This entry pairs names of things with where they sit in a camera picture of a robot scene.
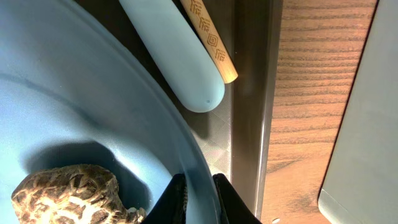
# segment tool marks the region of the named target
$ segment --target spatula handle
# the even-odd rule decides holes
[[[238,77],[224,43],[207,12],[202,0],[180,0],[195,27],[203,45],[206,47],[223,77],[224,83],[230,83]]]

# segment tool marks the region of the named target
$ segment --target metal strip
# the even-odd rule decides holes
[[[232,185],[261,217],[282,1],[235,0]]]

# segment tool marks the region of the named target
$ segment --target light blue bowl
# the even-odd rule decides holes
[[[218,223],[205,159],[141,64],[72,1],[0,1],[0,209],[35,170],[99,164],[126,207],[150,211],[171,177],[188,180],[187,223]]]

